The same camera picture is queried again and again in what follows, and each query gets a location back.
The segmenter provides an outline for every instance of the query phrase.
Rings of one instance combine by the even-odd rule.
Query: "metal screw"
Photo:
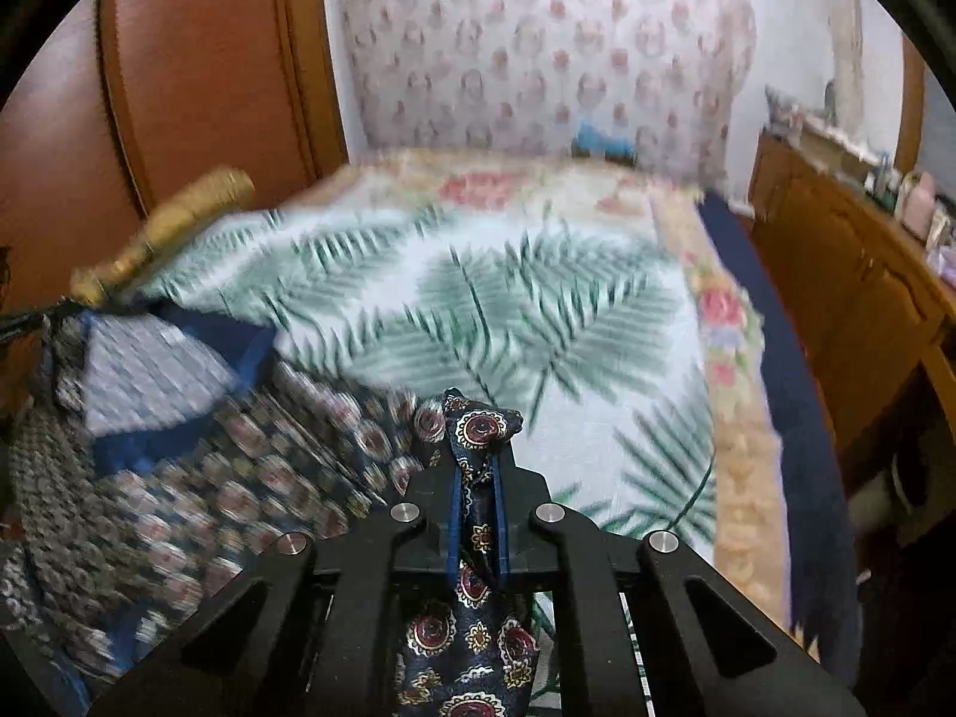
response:
[[[309,540],[305,538],[305,534],[292,531],[290,534],[282,534],[275,548],[283,555],[298,555],[305,550],[308,544]]]
[[[392,515],[392,520],[397,520],[399,523],[411,523],[421,512],[417,504],[403,501],[401,504],[395,504],[389,514]]]
[[[538,520],[544,521],[545,523],[557,523],[560,520],[564,520],[564,507],[561,507],[559,504],[547,502],[537,507],[537,510],[534,510],[534,514],[537,515]]]
[[[673,553],[674,550],[677,550],[681,541],[670,531],[654,531],[648,537],[647,543],[658,553]]]

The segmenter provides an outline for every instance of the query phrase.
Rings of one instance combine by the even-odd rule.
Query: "wooden dresser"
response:
[[[918,381],[956,438],[956,292],[926,266],[923,246],[768,133],[750,201],[752,239],[823,392],[847,490],[880,468],[886,428],[900,424],[891,416],[912,408]]]

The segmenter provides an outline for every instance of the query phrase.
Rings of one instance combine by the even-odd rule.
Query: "blue cloth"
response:
[[[819,640],[820,662],[840,681],[857,677],[862,628],[856,555],[837,456],[796,331],[739,220],[707,194],[701,219],[721,261],[763,315],[761,373],[773,427],[783,442],[790,531],[792,623]]]
[[[157,303],[155,316],[216,351],[236,373],[238,382],[228,394],[242,396],[255,384],[275,340],[275,327],[257,326],[226,315],[184,310],[171,302]],[[93,445],[97,477],[130,469],[148,474],[164,458],[188,453],[209,429],[212,410],[169,428],[108,434]]]

